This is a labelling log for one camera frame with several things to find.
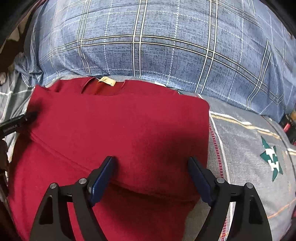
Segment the red knit garment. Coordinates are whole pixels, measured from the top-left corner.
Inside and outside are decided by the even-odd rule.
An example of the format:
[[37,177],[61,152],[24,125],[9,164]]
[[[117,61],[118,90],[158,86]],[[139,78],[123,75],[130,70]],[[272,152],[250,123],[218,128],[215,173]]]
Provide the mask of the red knit garment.
[[187,161],[207,163],[209,105],[142,81],[109,86],[90,78],[35,87],[37,117],[17,138],[9,206],[28,240],[48,186],[88,176],[117,160],[94,214],[108,240],[181,240],[199,199]]

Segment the cluttered items pile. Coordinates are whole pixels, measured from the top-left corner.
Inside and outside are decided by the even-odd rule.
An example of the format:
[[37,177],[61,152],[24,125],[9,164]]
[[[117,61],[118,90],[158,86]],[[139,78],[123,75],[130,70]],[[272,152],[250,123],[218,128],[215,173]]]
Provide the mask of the cluttered items pile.
[[290,114],[285,114],[281,121],[280,126],[283,128],[283,131],[286,133],[289,142],[292,145],[296,145],[296,112],[295,110]]

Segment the grey star-patterned bed sheet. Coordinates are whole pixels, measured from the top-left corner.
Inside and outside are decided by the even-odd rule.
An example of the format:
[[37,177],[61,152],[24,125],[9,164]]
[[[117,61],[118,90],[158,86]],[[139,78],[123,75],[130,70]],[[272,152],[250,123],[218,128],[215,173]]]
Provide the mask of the grey star-patterned bed sheet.
[[[105,81],[95,77],[66,80],[77,78],[95,79],[109,86],[125,81],[140,81],[122,76]],[[43,88],[50,88],[57,81]],[[1,121],[29,113],[28,106],[35,87],[28,87],[16,73],[5,78],[1,83]],[[292,224],[295,209],[295,146],[290,144],[281,126],[268,117],[212,97],[175,91],[180,95],[203,99],[209,105],[208,155],[207,163],[203,166],[229,184],[252,183],[266,211],[272,238],[280,240]],[[1,165],[9,168],[8,188],[17,138],[31,124],[2,140],[4,149],[1,150]],[[196,238],[208,211],[208,205],[199,195],[197,203],[186,217],[181,240]]]

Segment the blue plaid quilt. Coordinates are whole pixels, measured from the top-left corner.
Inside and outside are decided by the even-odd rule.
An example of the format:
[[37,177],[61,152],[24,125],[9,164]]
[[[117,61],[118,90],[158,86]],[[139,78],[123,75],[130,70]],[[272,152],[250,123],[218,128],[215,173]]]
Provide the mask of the blue plaid quilt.
[[280,121],[295,109],[295,38],[261,1],[46,1],[16,70],[131,76]]

